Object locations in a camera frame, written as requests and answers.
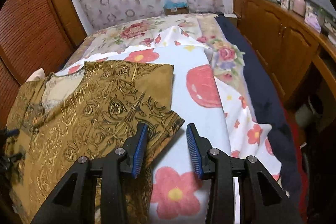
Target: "folded cloth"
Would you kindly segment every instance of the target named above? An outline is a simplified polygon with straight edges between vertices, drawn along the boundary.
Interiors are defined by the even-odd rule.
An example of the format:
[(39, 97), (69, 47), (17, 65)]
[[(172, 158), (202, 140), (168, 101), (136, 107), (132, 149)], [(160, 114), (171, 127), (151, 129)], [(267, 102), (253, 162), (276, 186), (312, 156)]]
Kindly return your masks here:
[(7, 155), (24, 155), (13, 166), (10, 193), (23, 223), (31, 222), (78, 157), (106, 156), (136, 133), (139, 121), (149, 128), (144, 168), (124, 188), (130, 223), (146, 223), (148, 167), (184, 122), (170, 109), (172, 80), (171, 65), (106, 61), (23, 84), (7, 120), (7, 128), (19, 128), (20, 134), (6, 147)]
[[(122, 54), (98, 54), (89, 58), (141, 59), (147, 63), (174, 65), (172, 110), (178, 111), (186, 123), (177, 133), (177, 138), (165, 148), (166, 153), (159, 155), (152, 164), (154, 188), (150, 205), (151, 223), (166, 223), (169, 219), (192, 224), (205, 221), (210, 182), (201, 182), (194, 176), (185, 136), (188, 123), (195, 123), (201, 136), (207, 137), (214, 147), (228, 155), (240, 158), (256, 155), (275, 179), (281, 167), (272, 155), (267, 139), (271, 126), (253, 121), (246, 99), (231, 86), (213, 77), (209, 59), (204, 53), (208, 48), (203, 43), (201, 47), (195, 47), (197, 44), (188, 44), (189, 40), (184, 34), (173, 31), (163, 35), (155, 48)], [(59, 74), (80, 69), (81, 62)], [(239, 206), (236, 183), (235, 223), (240, 221)]]
[(44, 70), (42, 68), (35, 70), (27, 79), (26, 82), (30, 82), (30, 81), (38, 81), (42, 78), (44, 78)]

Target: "bedsheet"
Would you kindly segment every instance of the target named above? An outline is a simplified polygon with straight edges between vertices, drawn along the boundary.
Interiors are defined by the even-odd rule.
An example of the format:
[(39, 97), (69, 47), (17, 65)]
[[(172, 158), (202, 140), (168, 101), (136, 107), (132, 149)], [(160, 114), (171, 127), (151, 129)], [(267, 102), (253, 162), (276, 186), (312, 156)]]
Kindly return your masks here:
[(244, 52), (225, 39), (216, 22), (216, 14), (180, 14), (152, 17), (99, 30), (88, 36), (66, 63), (65, 68), (81, 58), (97, 53), (122, 53), (131, 46), (148, 46), (160, 41), (160, 33), (172, 26), (178, 27), (185, 37), (209, 46), (212, 50), (210, 65), (214, 75), (236, 89), (247, 101), (254, 117), (253, 107), (243, 76)]
[(244, 71), (255, 117), (259, 123), (269, 123), (272, 129), (268, 135), (274, 155), (282, 163), (280, 177), (282, 187), (298, 205), (301, 194), (301, 177), (297, 169), (297, 160), (292, 132), (286, 122), (283, 106), (271, 79), (263, 69), (253, 48), (241, 35), (239, 30), (224, 16), (216, 21), (226, 39), (244, 51)]
[[(193, 173), (185, 135), (188, 123), (195, 123), (201, 136), (207, 137), (213, 146), (228, 155), (242, 159), (248, 155), (256, 155), (276, 180), (281, 163), (273, 155), (267, 139), (271, 125), (253, 121), (244, 97), (213, 77), (209, 56), (205, 53), (208, 47), (180, 32), (174, 32), (174, 28), (177, 30), (172, 27), (162, 32), (162, 41), (151, 45), (154, 48), (140, 45), (129, 47), (121, 54), (95, 54), (57, 75), (77, 71), (86, 60), (129, 60), (174, 65), (171, 108), (186, 122), (176, 138), (152, 163), (154, 186), (149, 206), (150, 221), (204, 223), (210, 181), (201, 182)], [(235, 223), (239, 223), (237, 182), (235, 191)]]

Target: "shelf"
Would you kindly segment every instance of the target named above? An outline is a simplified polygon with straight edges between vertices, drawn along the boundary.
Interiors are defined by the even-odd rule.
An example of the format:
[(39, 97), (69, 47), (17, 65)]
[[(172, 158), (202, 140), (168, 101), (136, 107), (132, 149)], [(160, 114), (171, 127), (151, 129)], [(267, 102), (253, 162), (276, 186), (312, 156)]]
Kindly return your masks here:
[(313, 58), (313, 64), (321, 73), (325, 82), (327, 83), (329, 89), (331, 90), (335, 100), (336, 100), (336, 64), (333, 58), (320, 57), (316, 55)]

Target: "pink rose print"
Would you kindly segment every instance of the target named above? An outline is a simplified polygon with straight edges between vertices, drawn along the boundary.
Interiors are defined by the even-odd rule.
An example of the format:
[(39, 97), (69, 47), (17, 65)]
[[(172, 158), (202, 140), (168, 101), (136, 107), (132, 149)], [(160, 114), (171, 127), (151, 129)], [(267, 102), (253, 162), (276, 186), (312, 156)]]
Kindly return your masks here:
[(194, 192), (202, 182), (194, 172), (179, 175), (171, 167), (162, 167), (155, 174), (151, 203), (158, 203), (156, 212), (161, 219), (192, 216), (199, 212), (200, 202)]
[(245, 98), (243, 96), (240, 96), (238, 99), (241, 101), (241, 107), (245, 109), (247, 107)]
[(260, 125), (258, 125), (257, 123), (254, 124), (253, 129), (250, 129), (247, 132), (247, 136), (248, 136), (248, 143), (249, 144), (255, 144), (257, 143), (259, 145), (260, 143), (260, 135), (262, 133), (262, 128), (260, 127)]
[(143, 51), (131, 52), (124, 60), (140, 63), (154, 61), (158, 59), (160, 55), (157, 52), (153, 52), (153, 50), (153, 48), (149, 48)]
[(76, 72), (79, 69), (80, 66), (81, 65), (77, 65), (77, 66), (74, 66), (74, 67), (70, 68), (68, 74), (72, 74), (72, 73)]
[(272, 175), (272, 177), (276, 180), (276, 181), (278, 181), (279, 180), (279, 178), (280, 178), (280, 173), (279, 174), (277, 174), (277, 175)]
[(235, 128), (238, 128), (239, 125), (240, 125), (240, 122), (238, 120), (236, 120), (236, 122), (235, 122)]
[(160, 43), (161, 41), (161, 36), (158, 35), (157, 38), (155, 38), (155, 44)]
[(102, 58), (102, 59), (98, 59), (96, 62), (104, 62), (105, 60), (107, 60), (108, 57), (106, 58)]
[(232, 151), (231, 152), (231, 157), (238, 158), (239, 157), (239, 153), (240, 153), (240, 151), (238, 151), (238, 150)]
[(201, 36), (199, 38), (196, 39), (198, 42), (201, 42), (201, 43), (206, 43), (208, 41), (208, 39), (204, 36)]
[(269, 143), (268, 138), (267, 138), (266, 141), (265, 141), (265, 146), (266, 146), (266, 150), (267, 150), (267, 152), (268, 152), (271, 156), (274, 156), (274, 154), (273, 154), (273, 150), (272, 150), (271, 144)]
[(150, 39), (150, 38), (145, 38), (144, 41), (141, 41), (141, 43), (145, 44), (147, 47), (151, 46), (151, 43), (154, 41), (154, 38)]
[(219, 56), (222, 58), (222, 60), (226, 62), (233, 61), (236, 59), (236, 52), (234, 49), (228, 47), (228, 46), (223, 46), (218, 50)]
[(186, 85), (191, 98), (203, 107), (222, 107), (210, 65), (202, 65), (188, 71)]
[(148, 30), (148, 27), (149, 24), (144, 22), (132, 24), (121, 32), (120, 37), (126, 39), (133, 37), (143, 37), (145, 35), (145, 31)]

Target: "brown shirt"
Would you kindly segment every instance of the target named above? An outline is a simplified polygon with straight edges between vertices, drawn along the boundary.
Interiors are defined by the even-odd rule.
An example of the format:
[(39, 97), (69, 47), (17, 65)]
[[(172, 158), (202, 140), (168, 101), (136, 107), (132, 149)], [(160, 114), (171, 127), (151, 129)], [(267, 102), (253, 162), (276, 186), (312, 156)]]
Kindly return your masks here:
[[(145, 223), (152, 190), (148, 167), (184, 122), (170, 109), (172, 79), (171, 65), (105, 61), (25, 83), (7, 120), (7, 128), (19, 128), (20, 134), (6, 148), (7, 155), (25, 154), (11, 173), (11, 197), (23, 222), (32, 220), (78, 157), (107, 155), (145, 122), (146, 169), (124, 182), (130, 223)], [(98, 183), (96, 205), (99, 201)]]

